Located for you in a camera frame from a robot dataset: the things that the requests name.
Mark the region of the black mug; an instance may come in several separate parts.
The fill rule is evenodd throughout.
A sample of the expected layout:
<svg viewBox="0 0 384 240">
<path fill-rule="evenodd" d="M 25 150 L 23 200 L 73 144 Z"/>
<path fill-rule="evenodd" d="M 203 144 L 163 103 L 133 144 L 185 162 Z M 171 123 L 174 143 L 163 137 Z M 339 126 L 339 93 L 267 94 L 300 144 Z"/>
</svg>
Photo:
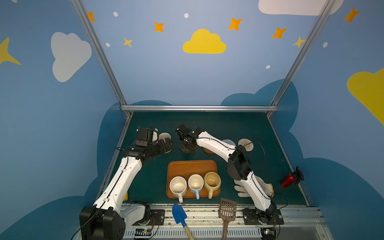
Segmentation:
<svg viewBox="0 0 384 240">
<path fill-rule="evenodd" d="M 186 154 L 195 154 L 198 150 L 198 146 L 194 143 L 188 143 L 186 141 L 180 142 L 180 150 Z"/>
</svg>

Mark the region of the white purple mug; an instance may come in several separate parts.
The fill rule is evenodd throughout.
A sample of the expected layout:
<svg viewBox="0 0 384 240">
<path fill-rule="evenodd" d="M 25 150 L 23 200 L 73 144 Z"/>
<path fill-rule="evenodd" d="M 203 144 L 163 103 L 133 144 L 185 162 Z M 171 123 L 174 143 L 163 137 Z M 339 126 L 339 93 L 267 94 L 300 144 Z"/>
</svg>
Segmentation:
<svg viewBox="0 0 384 240">
<path fill-rule="evenodd" d="M 165 152 L 170 152 L 173 149 L 173 142 L 169 133 L 159 134 L 159 141 L 164 145 Z"/>
</svg>

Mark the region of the grey white woven coaster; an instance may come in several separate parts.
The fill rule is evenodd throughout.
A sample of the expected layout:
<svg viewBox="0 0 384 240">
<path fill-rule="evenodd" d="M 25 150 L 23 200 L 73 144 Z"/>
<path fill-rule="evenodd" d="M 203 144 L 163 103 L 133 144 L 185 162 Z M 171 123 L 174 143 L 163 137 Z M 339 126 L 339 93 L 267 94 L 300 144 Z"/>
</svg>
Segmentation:
<svg viewBox="0 0 384 240">
<path fill-rule="evenodd" d="M 236 143 L 230 139 L 224 139 L 222 140 L 224 143 L 231 145 L 231 146 L 236 146 Z"/>
</svg>

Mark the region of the white cream mug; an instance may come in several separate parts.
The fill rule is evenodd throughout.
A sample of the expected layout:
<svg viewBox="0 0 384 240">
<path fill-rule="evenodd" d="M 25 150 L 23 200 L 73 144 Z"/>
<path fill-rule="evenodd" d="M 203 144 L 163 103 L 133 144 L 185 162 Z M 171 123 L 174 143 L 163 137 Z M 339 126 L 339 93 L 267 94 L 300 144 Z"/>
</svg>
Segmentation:
<svg viewBox="0 0 384 240">
<path fill-rule="evenodd" d="M 183 197 L 187 193 L 187 181 L 183 177 L 177 176 L 171 180 L 169 187 L 174 197 L 182 204 L 184 201 Z"/>
</svg>

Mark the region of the beige spiral woven coaster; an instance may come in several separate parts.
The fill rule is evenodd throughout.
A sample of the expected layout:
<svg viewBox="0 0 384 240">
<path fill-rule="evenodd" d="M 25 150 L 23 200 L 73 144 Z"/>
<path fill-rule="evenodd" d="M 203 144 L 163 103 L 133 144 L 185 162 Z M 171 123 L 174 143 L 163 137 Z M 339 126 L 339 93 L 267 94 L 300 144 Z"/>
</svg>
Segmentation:
<svg viewBox="0 0 384 240">
<path fill-rule="evenodd" d="M 244 147 L 247 152 L 251 152 L 254 149 L 254 144 L 249 139 L 240 139 L 238 145 Z"/>
</svg>

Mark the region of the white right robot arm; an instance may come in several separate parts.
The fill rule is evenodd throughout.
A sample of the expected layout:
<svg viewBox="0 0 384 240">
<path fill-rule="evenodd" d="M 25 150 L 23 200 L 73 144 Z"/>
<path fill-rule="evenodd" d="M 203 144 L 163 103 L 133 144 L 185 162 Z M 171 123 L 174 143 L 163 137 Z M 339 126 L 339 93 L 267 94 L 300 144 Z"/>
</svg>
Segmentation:
<svg viewBox="0 0 384 240">
<path fill-rule="evenodd" d="M 234 179 L 235 190 L 239 192 L 240 197 L 252 198 L 260 222 L 271 225 L 278 221 L 280 212 L 272 200 L 273 185 L 265 183 L 263 179 L 255 175 L 244 146 L 227 144 L 200 128 L 190 130 L 182 125 L 177 128 L 176 133 L 181 140 L 182 152 L 194 153 L 199 147 L 202 147 L 228 163 L 228 174 Z"/>
</svg>

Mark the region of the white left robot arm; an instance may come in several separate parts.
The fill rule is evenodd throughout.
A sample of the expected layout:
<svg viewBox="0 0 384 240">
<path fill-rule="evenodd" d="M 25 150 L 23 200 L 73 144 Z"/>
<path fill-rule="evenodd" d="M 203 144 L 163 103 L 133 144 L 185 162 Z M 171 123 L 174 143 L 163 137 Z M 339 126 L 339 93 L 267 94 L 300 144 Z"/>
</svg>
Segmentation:
<svg viewBox="0 0 384 240">
<path fill-rule="evenodd" d="M 85 206 L 79 215 L 80 231 L 83 240 L 121 240 L 127 226 L 142 220 L 146 207 L 134 204 L 130 218 L 122 217 L 121 206 L 135 176 L 145 161 L 172 151 L 170 138 L 135 145 L 125 149 L 121 164 L 102 195 L 91 207 Z"/>
</svg>

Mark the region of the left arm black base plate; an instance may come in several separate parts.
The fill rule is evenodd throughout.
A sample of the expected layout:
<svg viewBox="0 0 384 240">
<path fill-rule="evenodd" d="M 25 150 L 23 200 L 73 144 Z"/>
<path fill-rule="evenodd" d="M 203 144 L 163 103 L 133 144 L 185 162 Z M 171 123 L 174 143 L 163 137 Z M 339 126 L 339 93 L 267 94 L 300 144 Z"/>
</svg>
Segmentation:
<svg viewBox="0 0 384 240">
<path fill-rule="evenodd" d="M 134 223 L 134 226 L 163 226 L 165 220 L 164 210 L 150 210 L 147 211 L 142 220 Z"/>
</svg>

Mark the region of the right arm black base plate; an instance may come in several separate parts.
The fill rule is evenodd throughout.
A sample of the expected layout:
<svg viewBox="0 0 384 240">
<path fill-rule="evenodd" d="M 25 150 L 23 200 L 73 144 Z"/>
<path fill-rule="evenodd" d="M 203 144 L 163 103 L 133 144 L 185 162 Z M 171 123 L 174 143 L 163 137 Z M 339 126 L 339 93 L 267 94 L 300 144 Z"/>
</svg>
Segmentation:
<svg viewBox="0 0 384 240">
<path fill-rule="evenodd" d="M 245 225 L 284 225 L 283 215 L 279 209 L 270 215 L 258 209 L 245 208 L 242 210 Z"/>
</svg>

